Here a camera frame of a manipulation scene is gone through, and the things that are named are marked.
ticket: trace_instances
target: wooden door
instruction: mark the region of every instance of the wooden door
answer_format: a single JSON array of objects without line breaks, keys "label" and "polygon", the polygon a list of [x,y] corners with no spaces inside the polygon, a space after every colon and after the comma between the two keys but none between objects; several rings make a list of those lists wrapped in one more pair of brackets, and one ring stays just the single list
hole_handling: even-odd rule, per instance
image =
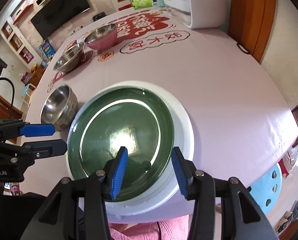
[{"label": "wooden door", "polygon": [[276,0],[231,0],[228,35],[258,62],[270,36],[275,6]]},{"label": "wooden door", "polygon": [[[0,96],[0,120],[9,119],[11,105],[3,97]],[[22,112],[15,107],[12,108],[11,119],[22,119]],[[16,143],[16,138],[9,141]]]}]

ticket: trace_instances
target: red shelf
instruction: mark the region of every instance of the red shelf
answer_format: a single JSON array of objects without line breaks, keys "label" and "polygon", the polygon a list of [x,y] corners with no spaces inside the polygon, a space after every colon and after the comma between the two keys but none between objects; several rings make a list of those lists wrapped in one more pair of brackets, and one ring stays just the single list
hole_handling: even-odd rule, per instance
[{"label": "red shelf", "polygon": [[20,12],[20,14],[18,14],[17,18],[14,20],[13,24],[17,24],[19,22],[19,20],[23,17],[23,15],[31,8],[33,7],[33,4],[29,4],[27,6],[25,6],[25,8]]}]

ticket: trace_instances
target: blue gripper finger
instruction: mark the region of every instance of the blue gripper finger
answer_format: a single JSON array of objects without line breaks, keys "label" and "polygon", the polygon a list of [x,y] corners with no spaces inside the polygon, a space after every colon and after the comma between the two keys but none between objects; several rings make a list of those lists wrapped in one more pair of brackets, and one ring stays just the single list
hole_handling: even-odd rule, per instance
[{"label": "blue gripper finger", "polygon": [[113,174],[112,180],[111,180],[111,198],[113,200],[116,199],[116,196],[120,193],[125,169],[127,168],[128,164],[128,150],[125,147],[121,147],[117,157],[118,163],[116,164],[116,170]]},{"label": "blue gripper finger", "polygon": [[181,165],[180,157],[182,157],[180,149],[174,147],[171,151],[172,166],[176,174],[181,195],[183,195],[185,199],[188,199],[188,179],[183,170],[183,166]]},{"label": "blue gripper finger", "polygon": [[52,124],[26,124],[20,129],[20,134],[25,137],[39,137],[54,135],[55,128]]}]

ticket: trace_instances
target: pink tablecloth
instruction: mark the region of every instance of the pink tablecloth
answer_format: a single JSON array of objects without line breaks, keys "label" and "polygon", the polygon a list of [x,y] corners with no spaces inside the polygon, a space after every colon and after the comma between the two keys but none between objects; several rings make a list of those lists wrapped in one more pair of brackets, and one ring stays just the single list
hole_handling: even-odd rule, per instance
[{"label": "pink tablecloth", "polygon": [[[66,76],[52,70],[72,41],[114,20],[119,22],[119,44],[106,54],[88,52],[86,64]],[[81,106],[99,90],[126,80],[154,83],[181,102],[194,130],[193,162],[216,178],[236,176],[249,186],[281,159],[298,135],[285,100],[252,56],[222,31],[189,30],[158,8],[123,10],[67,38],[34,93],[26,121],[40,122],[41,108],[53,87],[70,85]],[[52,138],[66,137],[67,132],[62,132]],[[68,176],[65,157],[37,160],[24,176],[22,191],[47,195]],[[193,203],[177,192],[146,214],[108,215],[108,219],[112,223],[150,222],[192,210]]]}]

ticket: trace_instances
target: green glass plate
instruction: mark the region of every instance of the green glass plate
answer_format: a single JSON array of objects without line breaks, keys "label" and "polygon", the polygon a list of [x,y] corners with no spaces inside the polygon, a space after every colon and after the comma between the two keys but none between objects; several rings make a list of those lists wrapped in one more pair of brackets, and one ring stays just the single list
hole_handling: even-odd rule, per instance
[{"label": "green glass plate", "polygon": [[68,163],[74,179],[85,178],[128,149],[128,165],[116,201],[134,198],[164,171],[171,154],[174,127],[164,102],[150,91],[120,88],[87,102],[68,137]]}]

